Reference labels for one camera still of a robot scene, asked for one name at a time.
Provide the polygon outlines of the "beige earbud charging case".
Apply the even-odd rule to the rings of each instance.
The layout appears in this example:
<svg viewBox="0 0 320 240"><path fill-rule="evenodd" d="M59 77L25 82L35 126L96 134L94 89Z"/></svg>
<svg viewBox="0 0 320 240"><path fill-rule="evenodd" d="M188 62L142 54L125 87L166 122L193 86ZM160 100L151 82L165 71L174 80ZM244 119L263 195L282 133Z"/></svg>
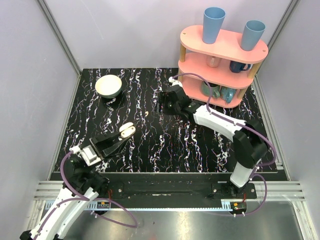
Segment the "beige earbud charging case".
<svg viewBox="0 0 320 240"><path fill-rule="evenodd" d="M129 138L136 132L136 128L133 122L127 122L119 128L120 137L122 139Z"/></svg>

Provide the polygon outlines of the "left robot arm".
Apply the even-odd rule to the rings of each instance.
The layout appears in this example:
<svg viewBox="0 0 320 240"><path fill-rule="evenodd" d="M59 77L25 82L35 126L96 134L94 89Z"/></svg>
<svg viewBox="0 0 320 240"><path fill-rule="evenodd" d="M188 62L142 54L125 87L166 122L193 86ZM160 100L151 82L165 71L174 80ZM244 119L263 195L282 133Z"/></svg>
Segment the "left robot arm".
<svg viewBox="0 0 320 240"><path fill-rule="evenodd" d="M119 132L92 137L89 144L70 148L60 163L63 180L53 205L31 230L20 235L21 240L62 240L89 203L107 197L109 179L95 171L103 160L118 155L136 129L124 125Z"/></svg>

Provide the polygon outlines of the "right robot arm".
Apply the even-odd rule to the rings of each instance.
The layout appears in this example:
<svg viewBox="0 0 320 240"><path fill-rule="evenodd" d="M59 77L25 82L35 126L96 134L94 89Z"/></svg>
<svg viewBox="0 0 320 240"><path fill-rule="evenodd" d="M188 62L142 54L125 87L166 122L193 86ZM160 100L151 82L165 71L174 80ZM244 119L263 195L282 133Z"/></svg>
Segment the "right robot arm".
<svg viewBox="0 0 320 240"><path fill-rule="evenodd" d="M233 143L236 165L227 192L235 199L244 194L245 184L252 177L254 167L269 151L267 138L258 131L258 124L227 116L204 102L192 100L179 85L173 85L158 94L156 111L180 116L229 139Z"/></svg>

